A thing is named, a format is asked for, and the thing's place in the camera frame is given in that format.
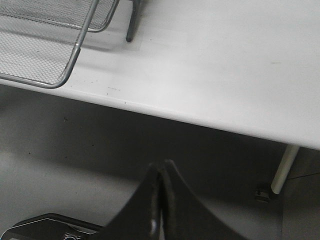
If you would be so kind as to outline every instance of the wire mesh basket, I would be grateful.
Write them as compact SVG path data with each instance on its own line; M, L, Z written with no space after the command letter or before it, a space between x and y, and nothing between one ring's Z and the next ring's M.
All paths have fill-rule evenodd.
M86 32L103 30L118 0L0 0L0 78L57 88Z

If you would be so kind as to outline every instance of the floor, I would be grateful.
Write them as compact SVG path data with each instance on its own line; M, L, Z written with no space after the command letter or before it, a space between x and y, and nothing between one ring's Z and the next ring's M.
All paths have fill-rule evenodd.
M202 202L247 239L316 239L318 151L299 152L278 199L254 200L256 185L272 180L285 147L0 85L0 232L48 212L105 225L148 163L172 159Z

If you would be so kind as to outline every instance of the gray floor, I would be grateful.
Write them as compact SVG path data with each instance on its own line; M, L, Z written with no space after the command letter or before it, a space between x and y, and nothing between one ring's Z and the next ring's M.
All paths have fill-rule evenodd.
M272 180L284 149L282 143L1 85L0 232L48 212L105 225L148 163L172 159L207 207L246 238L279 240L283 232L294 239L287 238L290 207L283 214L283 196L270 204L253 197L258 183ZM302 171L300 160L291 178L320 172L318 152L303 151L310 169Z

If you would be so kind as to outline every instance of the desk surface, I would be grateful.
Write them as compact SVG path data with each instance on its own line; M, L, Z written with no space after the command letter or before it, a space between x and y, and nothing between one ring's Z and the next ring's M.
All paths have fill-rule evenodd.
M318 1L144 0L126 43L130 11L87 34L64 86L0 84L320 149Z

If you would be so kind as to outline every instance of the metal rod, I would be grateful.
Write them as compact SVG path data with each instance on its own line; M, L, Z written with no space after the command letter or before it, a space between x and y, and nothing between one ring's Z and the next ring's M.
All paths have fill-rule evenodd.
M271 183L271 190L273 191L273 193L280 194L281 189L284 186L289 171L291 169L291 166L294 163L294 160L297 156L299 148L300 147L298 145L287 145L281 162L279 164L279 167Z

